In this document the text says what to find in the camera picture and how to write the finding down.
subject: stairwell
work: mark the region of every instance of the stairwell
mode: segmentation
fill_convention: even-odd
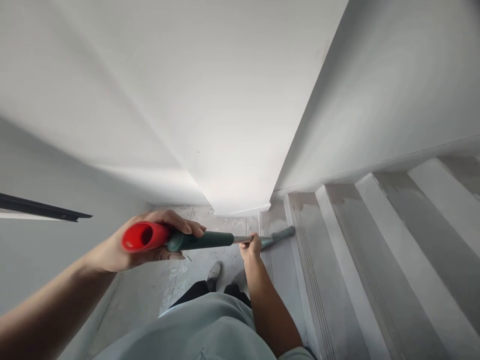
[[[289,193],[262,253],[318,359],[480,358],[480,164],[432,158],[402,172]]]

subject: white sneaker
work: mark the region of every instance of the white sneaker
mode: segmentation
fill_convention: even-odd
[[[247,285],[247,274],[245,273],[245,269],[240,271],[231,281],[232,284],[237,284],[238,288],[240,289],[241,293],[246,293],[248,289]]]
[[[208,273],[207,281],[209,279],[214,279],[218,280],[220,277],[220,273],[222,272],[222,262],[217,261],[215,264],[210,269],[210,272]]]

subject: shoe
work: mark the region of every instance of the shoe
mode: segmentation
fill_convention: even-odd
[[[208,273],[208,278],[206,279],[206,286],[208,287],[208,291],[214,293],[217,291],[217,280],[220,277],[220,273],[222,272],[222,262],[217,261],[210,269]]]
[[[246,293],[248,289],[247,285],[247,274],[245,273],[245,269],[240,271],[231,281],[232,285],[236,284],[240,289],[241,293]]]

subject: light blue shirt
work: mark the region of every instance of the light blue shirt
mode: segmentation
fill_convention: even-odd
[[[212,292],[171,308],[132,331],[95,360],[274,360],[255,332],[252,310],[233,296]],[[313,360],[302,347],[281,360]]]

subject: red handle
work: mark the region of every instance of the red handle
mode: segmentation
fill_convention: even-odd
[[[150,221],[140,221],[130,226],[123,234],[121,246],[127,253],[139,253],[159,248],[166,244],[170,229]]]

